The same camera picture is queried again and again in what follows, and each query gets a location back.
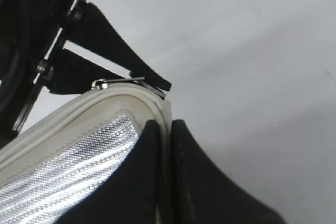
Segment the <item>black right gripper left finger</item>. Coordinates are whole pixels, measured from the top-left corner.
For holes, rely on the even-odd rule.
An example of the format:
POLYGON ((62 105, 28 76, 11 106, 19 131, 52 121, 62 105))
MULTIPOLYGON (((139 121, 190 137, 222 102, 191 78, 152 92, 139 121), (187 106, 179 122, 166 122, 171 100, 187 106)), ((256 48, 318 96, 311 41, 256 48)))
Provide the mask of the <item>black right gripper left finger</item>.
POLYGON ((146 122, 117 170, 56 223, 155 223, 158 203, 160 128, 146 122))

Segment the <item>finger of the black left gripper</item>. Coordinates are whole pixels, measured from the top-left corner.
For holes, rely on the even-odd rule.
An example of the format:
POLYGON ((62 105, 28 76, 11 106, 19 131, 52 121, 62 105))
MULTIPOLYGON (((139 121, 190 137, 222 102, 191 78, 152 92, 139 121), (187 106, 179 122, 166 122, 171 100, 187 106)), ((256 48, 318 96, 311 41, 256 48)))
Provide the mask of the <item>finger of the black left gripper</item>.
POLYGON ((172 84, 133 51, 93 3, 80 1, 76 6, 67 40, 127 69, 133 78, 144 78, 152 87, 171 89, 172 84))

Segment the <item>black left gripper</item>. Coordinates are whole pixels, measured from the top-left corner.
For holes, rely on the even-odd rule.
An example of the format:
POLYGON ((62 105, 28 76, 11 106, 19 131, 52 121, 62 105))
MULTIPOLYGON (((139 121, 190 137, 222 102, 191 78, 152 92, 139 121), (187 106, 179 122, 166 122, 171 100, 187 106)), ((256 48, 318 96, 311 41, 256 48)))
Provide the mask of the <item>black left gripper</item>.
MULTIPOLYGON (((79 0, 1 0, 1 139, 21 131, 48 70, 46 55, 69 22, 79 0)), ((49 56, 48 90, 52 94, 83 94, 94 82, 130 82, 81 56, 62 49, 49 56)))

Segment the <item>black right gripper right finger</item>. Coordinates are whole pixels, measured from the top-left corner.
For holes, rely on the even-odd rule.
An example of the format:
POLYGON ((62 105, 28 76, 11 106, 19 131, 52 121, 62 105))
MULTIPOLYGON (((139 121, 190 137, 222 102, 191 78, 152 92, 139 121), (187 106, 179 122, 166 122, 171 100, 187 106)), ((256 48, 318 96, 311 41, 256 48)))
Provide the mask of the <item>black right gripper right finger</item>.
POLYGON ((171 127, 176 223, 286 223, 230 180, 205 154, 183 120, 171 127))

